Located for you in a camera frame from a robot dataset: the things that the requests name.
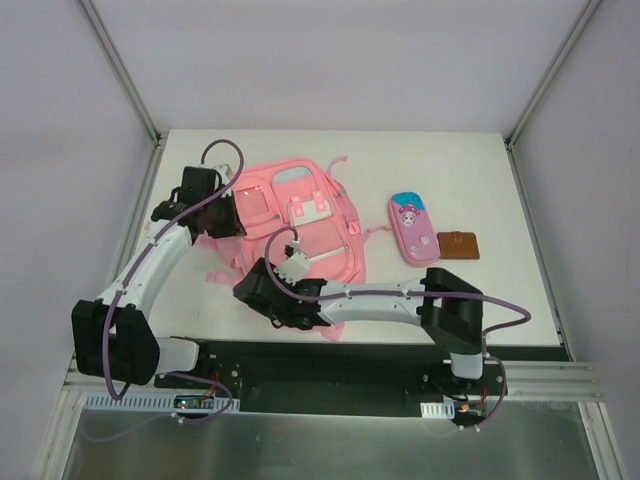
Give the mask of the pink student backpack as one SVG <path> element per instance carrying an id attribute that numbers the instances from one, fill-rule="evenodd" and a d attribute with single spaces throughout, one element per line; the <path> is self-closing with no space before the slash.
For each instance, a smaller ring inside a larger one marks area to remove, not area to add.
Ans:
<path id="1" fill-rule="evenodd" d="M 243 170 L 232 186 L 244 236 L 213 239 L 201 235 L 197 244 L 221 256 L 226 267 L 209 271 L 206 281 L 235 286 L 264 255 L 274 232 L 294 227 L 300 248 L 310 259 L 310 278 L 362 284 L 366 280 L 364 245 L 371 234 L 391 226 L 363 229 L 345 187 L 305 158 L 291 158 Z"/>

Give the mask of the pink cartoon pencil case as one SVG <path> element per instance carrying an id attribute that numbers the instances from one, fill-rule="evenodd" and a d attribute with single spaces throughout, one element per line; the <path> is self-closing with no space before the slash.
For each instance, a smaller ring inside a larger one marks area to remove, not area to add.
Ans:
<path id="1" fill-rule="evenodd" d="M 403 259 L 417 267 L 436 262 L 440 247 L 422 198 L 416 192 L 399 192 L 391 196 L 388 208 Z"/>

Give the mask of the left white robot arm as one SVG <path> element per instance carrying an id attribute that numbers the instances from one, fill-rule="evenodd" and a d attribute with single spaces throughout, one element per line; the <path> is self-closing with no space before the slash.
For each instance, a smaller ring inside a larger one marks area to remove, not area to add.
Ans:
<path id="1" fill-rule="evenodd" d="M 227 164 L 188 166 L 168 199 L 152 211 L 147 236 L 124 270 L 95 300 L 80 300 L 71 312 L 80 373 L 143 386 L 155 376 L 176 372 L 188 388 L 204 387 L 210 363 L 193 340 L 158 338 L 151 310 L 181 258 L 203 234 L 245 235 L 229 183 L 237 179 Z"/>

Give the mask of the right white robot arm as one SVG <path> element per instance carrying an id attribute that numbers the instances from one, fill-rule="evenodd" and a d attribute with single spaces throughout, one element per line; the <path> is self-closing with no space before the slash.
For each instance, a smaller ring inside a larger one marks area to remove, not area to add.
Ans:
<path id="1" fill-rule="evenodd" d="M 442 268 L 396 284 L 349 284 L 321 278 L 288 282 L 259 259 L 233 287 L 233 296 L 276 328 L 310 330 L 356 321 L 421 328 L 451 359 L 450 382 L 473 394 L 486 381 L 482 358 L 484 297 Z"/>

